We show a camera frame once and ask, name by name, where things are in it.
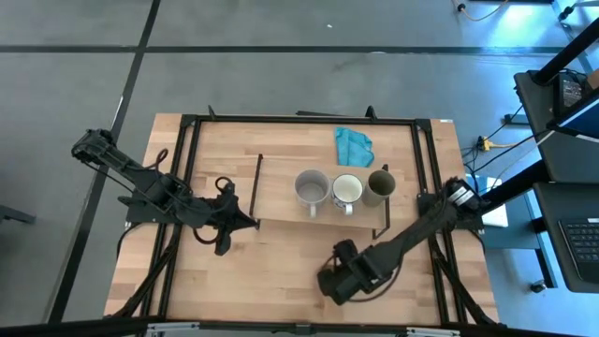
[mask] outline blue cloth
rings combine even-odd
[[[347,127],[337,127],[335,142],[339,165],[367,168],[374,160],[373,142],[364,134]]]

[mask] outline black line on floor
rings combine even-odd
[[[119,108],[117,109],[116,115],[114,116],[114,120],[112,122],[112,128],[110,132],[112,133],[114,141],[118,139],[121,129],[123,128],[124,117],[127,113],[129,102],[131,101],[131,95],[133,94],[133,89],[138,78],[139,69],[141,68],[141,61],[143,60],[143,47],[148,45],[148,40],[150,39],[150,34],[152,33],[153,24],[156,20],[159,7],[160,0],[153,0],[152,6],[150,7],[150,13],[148,14],[148,19],[146,20],[143,33],[141,34],[141,39],[139,40],[139,48],[136,49],[137,52],[133,58],[133,63],[131,64],[129,75],[127,76],[127,80],[124,85],[121,103],[119,104]],[[104,173],[108,172],[108,168],[106,166],[101,166],[100,170]],[[94,176],[92,181],[92,187],[90,189],[88,201],[85,204],[84,209],[81,210],[80,221],[77,224],[77,235],[75,237],[72,249],[69,252],[65,272],[63,273],[60,285],[56,291],[54,304],[51,307],[49,323],[58,323],[63,320],[63,316],[68,305],[68,298],[70,297],[71,290],[75,284],[77,271],[79,269],[83,253],[85,252],[85,245],[87,244],[87,240],[92,230],[95,212],[97,211],[100,197],[102,196],[102,190],[104,188],[105,181],[106,177],[103,174],[98,173]]]
[[[0,52],[31,52],[31,53],[122,53],[135,52],[138,46],[127,45],[0,45]]]
[[[150,46],[143,34],[139,46],[43,46],[0,45],[0,53],[389,53],[389,54],[457,54],[457,55],[533,55],[555,54],[562,47],[409,47],[409,46]]]
[[[359,52],[359,53],[428,53],[467,55],[511,55],[558,53],[563,47],[401,47],[401,46],[150,46],[150,53],[210,53],[210,52]]]
[[[123,101],[119,105],[119,109],[117,110],[116,115],[114,116],[114,121],[112,122],[112,129],[110,130],[110,132],[112,133],[114,141],[117,141],[119,135],[121,134],[121,129],[123,128],[124,117],[127,114],[129,103],[131,102],[131,95],[133,94],[135,83],[138,80],[139,70],[141,69],[141,61],[143,61],[144,48],[148,45],[148,41],[150,40],[153,25],[156,22],[156,15],[158,15],[158,9],[160,8],[160,1],[161,0],[152,1],[152,7],[150,7],[148,20],[146,21],[146,24],[143,27],[143,33],[141,34],[141,39],[139,40],[139,49],[138,52],[136,52],[135,57],[133,58],[133,64],[131,65],[131,70],[129,70],[129,76],[127,77],[127,81],[124,85],[122,95]]]

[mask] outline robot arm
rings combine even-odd
[[[156,163],[143,167],[116,148],[107,130],[87,130],[73,146],[71,154],[82,163],[106,165],[119,173],[133,185],[135,190],[130,198],[119,200],[127,207],[138,207],[150,213],[150,219],[163,223],[183,223],[193,229],[209,225],[218,230],[216,238],[204,241],[215,243],[215,254],[226,253],[230,247],[230,234],[234,230],[257,227],[258,223],[244,214],[239,208],[239,198],[235,196],[235,184],[227,177],[216,181],[221,192],[217,198],[195,198],[187,183],[172,174],[163,174],[158,165],[168,152],[163,150]]]
[[[320,290],[338,305],[349,301],[360,290],[372,293],[391,279],[393,271],[400,272],[403,256],[410,249],[436,231],[480,214],[485,206],[486,201],[465,181],[450,179],[428,211],[392,240],[379,242],[360,253],[351,240],[338,242],[333,247],[333,258],[340,264],[318,273]],[[443,255],[440,250],[435,250],[435,254]]]

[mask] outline gray floor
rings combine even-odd
[[[0,44],[137,45],[150,4],[3,1]],[[494,6],[468,3],[474,16]],[[568,19],[573,30],[596,17],[589,13]],[[170,0],[160,7],[150,44],[558,47],[568,36],[555,18],[550,6],[508,5],[488,21],[467,22],[455,15],[450,0]],[[594,56],[590,61],[599,66]],[[512,76],[539,68],[549,57],[146,54],[119,147],[141,159],[157,112],[203,113],[208,104],[223,114],[315,110],[348,115],[361,115],[374,105],[380,116],[453,119],[465,147],[519,107]],[[110,127],[132,59],[129,53],[0,54],[0,155],[5,158],[0,203],[38,216],[33,226],[6,222],[0,227],[0,325],[44,319],[92,179],[92,172],[68,151],[86,128]],[[571,67],[580,69],[580,64]],[[495,141],[513,142],[530,134],[526,127],[509,127]],[[516,149],[483,174],[499,173],[531,146]],[[482,154],[477,163],[493,155]],[[536,155],[527,156],[506,177]],[[125,209],[116,201],[123,193],[107,183],[66,310],[68,320],[102,315],[123,230]],[[523,290],[540,278],[534,253],[489,251],[487,258],[505,324],[587,335],[599,331],[585,316],[589,308],[596,312],[596,296],[580,297],[563,284],[540,295]],[[564,313],[581,321],[560,320]]]

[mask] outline wooden tabletop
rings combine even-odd
[[[168,148],[172,154],[180,114],[157,114],[144,158],[152,164]],[[443,181],[464,176],[460,147],[453,123],[432,120],[432,130]],[[334,165],[333,130],[339,125],[261,123],[202,123],[191,185],[196,195],[215,197],[213,181],[226,175],[236,184],[240,207],[249,211],[258,154],[264,158]],[[345,125],[373,141],[373,169],[384,164],[397,188],[390,197],[391,228],[388,240],[417,219],[419,191],[414,149],[408,126]],[[191,130],[183,146],[186,163]],[[431,167],[424,134],[420,134],[427,183],[432,189]],[[171,157],[161,165],[169,170]],[[184,164],[179,176],[183,176]],[[256,204],[256,207],[268,205]],[[124,239],[105,313],[120,309],[146,276],[157,225],[147,224]],[[214,230],[200,230],[212,238]],[[352,239],[361,250],[372,244],[371,230],[362,227],[317,226],[302,222],[262,220],[260,230],[248,228],[232,235],[231,250],[216,256],[212,245],[197,242],[189,227],[183,229],[177,257],[168,318],[255,322],[313,322],[346,324],[439,324],[429,248],[422,242],[405,255],[395,285],[380,299],[336,305],[318,290],[316,272],[331,255],[332,246]],[[480,242],[469,232],[452,233],[460,278],[487,315],[497,319],[487,266]],[[449,315],[456,320],[447,280]],[[151,313],[157,312],[162,279],[156,283]]]

